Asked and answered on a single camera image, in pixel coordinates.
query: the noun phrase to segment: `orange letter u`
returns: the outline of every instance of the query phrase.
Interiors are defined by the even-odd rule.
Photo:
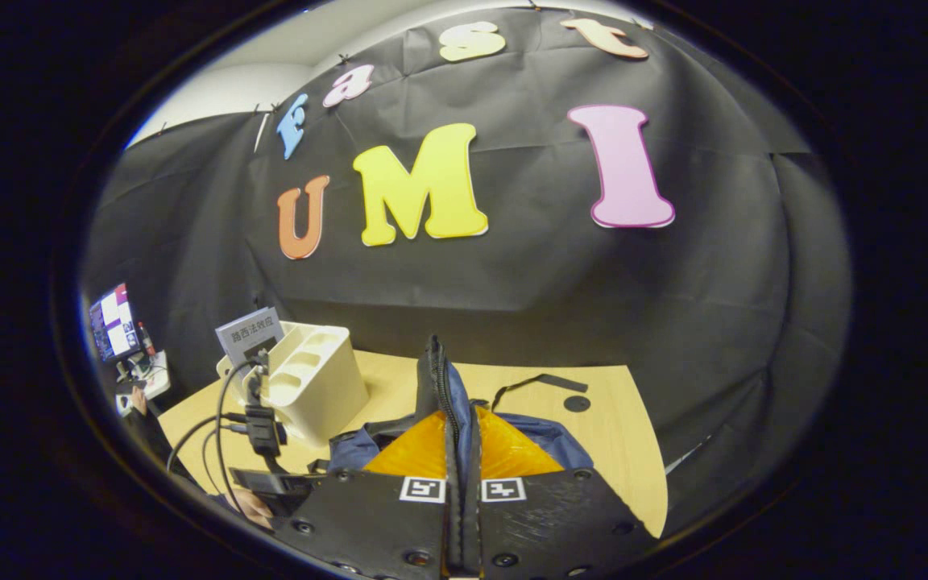
[[[302,260],[309,257],[321,242],[321,214],[325,204],[325,187],[329,181],[331,179],[328,176],[317,176],[306,184],[309,219],[306,234],[302,238],[296,236],[296,201],[299,199],[299,188],[290,188],[277,198],[277,241],[281,245],[281,252],[288,259]]]

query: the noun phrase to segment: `black backdrop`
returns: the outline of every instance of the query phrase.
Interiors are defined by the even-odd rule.
[[[560,26],[569,18],[622,29],[651,56],[609,55]],[[443,60],[439,34],[476,21],[496,23],[504,51]],[[368,91],[321,107],[360,64],[376,67]],[[284,160],[276,125],[299,93],[310,96],[305,133]],[[596,160],[566,114],[601,103],[648,115],[673,224],[590,219]],[[478,132],[469,163],[489,231],[364,246],[353,158],[387,144],[410,168],[426,133],[450,122]],[[319,175],[331,176],[320,245],[291,261],[276,199]],[[305,214],[304,195],[300,234]],[[674,532],[761,481],[820,408],[850,309],[843,238],[820,155],[724,63],[666,29],[479,10],[353,55],[267,118],[204,118],[130,147],[96,210],[82,286],[93,296],[129,284],[184,393],[217,378],[213,328],[263,305],[349,327],[356,348],[387,354],[417,356],[439,334],[460,363],[626,364],[666,465],[697,449],[669,475]]]

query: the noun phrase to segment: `round hole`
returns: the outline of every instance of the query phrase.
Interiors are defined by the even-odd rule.
[[[590,407],[590,400],[585,396],[570,396],[564,400],[564,408],[571,412],[586,411]]]
[[[509,568],[509,566],[518,564],[518,557],[515,554],[496,554],[493,557],[493,564],[500,568]]]
[[[632,532],[634,528],[634,525],[629,524],[627,521],[623,521],[621,524],[616,525],[615,528],[611,530],[611,533],[614,533],[615,536],[625,536],[626,533]]]
[[[427,566],[432,557],[426,552],[410,552],[403,559],[411,566]]]

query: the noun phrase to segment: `pink letter i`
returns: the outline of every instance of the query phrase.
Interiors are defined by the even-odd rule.
[[[586,128],[600,170],[600,201],[593,221],[603,227],[656,228],[675,219],[675,208],[657,191],[640,128],[647,115],[628,106],[579,106],[568,111]]]

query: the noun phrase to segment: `white wall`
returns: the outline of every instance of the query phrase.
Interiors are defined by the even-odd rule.
[[[608,0],[537,0],[543,7],[574,8],[635,18],[630,8]],[[215,114],[269,109],[306,82],[372,44],[422,23],[472,10],[530,7],[527,0],[334,0],[296,14],[251,38],[185,82],[135,133],[131,144],[167,127]]]
[[[143,124],[128,143],[167,128],[215,114],[246,113],[257,104],[270,110],[310,78],[310,67],[290,63],[243,64],[206,70],[190,78]]]
[[[337,5],[338,0],[332,2],[332,4]],[[637,18],[637,22],[640,22],[641,26],[653,28],[653,25],[647,19],[642,19],[628,6],[607,0],[536,0],[536,4],[545,8],[572,8],[572,10],[596,12],[596,14],[611,16],[623,21]],[[459,15],[473,10],[486,10],[486,8],[530,6],[527,0],[445,0],[434,2],[416,10],[410,10],[406,14],[396,16],[396,18],[388,19],[386,22],[372,23],[372,25],[361,30],[360,34],[355,35],[349,43],[340,45],[338,49],[329,52],[328,56],[317,62],[310,77],[317,77],[319,74],[324,73],[325,70],[338,64],[340,62],[339,54],[356,54],[356,52],[363,51],[364,48],[371,47],[372,44],[380,43],[380,41],[390,36],[420,26],[422,23],[434,21],[434,19],[446,18],[446,16]]]

